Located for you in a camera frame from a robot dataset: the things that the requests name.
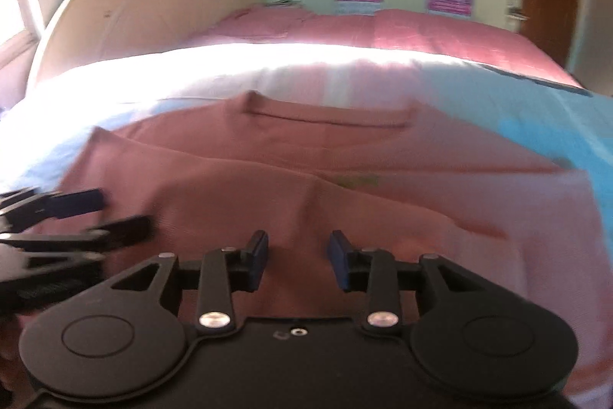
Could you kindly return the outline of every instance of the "pink blanket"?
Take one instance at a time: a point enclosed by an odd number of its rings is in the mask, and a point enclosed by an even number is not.
[[[302,42],[443,54],[559,84],[581,85],[525,37],[481,23],[382,10],[374,16],[315,15],[298,7],[236,11],[186,46]]]

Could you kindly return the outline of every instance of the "window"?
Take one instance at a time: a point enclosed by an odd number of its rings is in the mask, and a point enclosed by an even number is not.
[[[0,0],[0,44],[17,35],[24,28],[17,0]]]

